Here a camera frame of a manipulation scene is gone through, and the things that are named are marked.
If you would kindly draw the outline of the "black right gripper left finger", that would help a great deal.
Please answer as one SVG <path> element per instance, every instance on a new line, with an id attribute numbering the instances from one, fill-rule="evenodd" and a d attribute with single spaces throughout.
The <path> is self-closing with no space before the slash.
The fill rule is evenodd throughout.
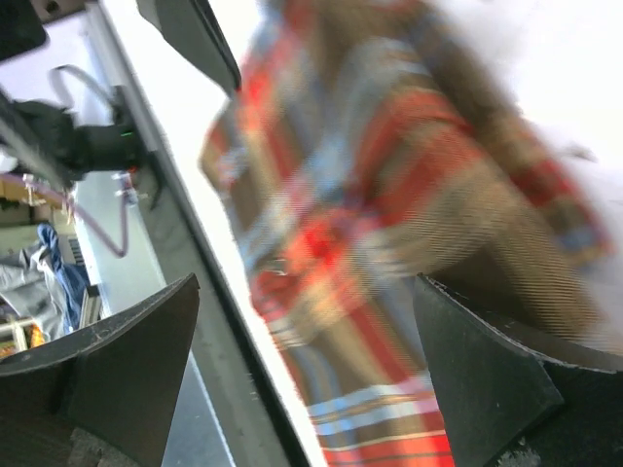
<path id="1" fill-rule="evenodd" d="M 159 466 L 199 311 L 189 274 L 1 362 L 4 466 Z"/>

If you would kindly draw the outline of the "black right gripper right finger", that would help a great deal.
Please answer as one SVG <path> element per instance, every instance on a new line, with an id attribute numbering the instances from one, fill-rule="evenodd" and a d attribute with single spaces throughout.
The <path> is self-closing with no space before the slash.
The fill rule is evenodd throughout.
<path id="1" fill-rule="evenodd" d="M 621 357 L 483 311 L 423 275 L 415 315 L 456 465 L 621 465 Z"/>

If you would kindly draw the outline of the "red brown plaid shirt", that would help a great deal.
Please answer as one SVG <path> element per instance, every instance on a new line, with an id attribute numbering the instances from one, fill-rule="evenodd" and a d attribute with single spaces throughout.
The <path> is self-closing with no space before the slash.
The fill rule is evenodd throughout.
<path id="1" fill-rule="evenodd" d="M 202 150 L 250 301 L 331 466 L 455 460 L 415 326 L 428 275 L 620 353 L 583 268 L 610 245 L 428 1 L 267 1 Z"/>

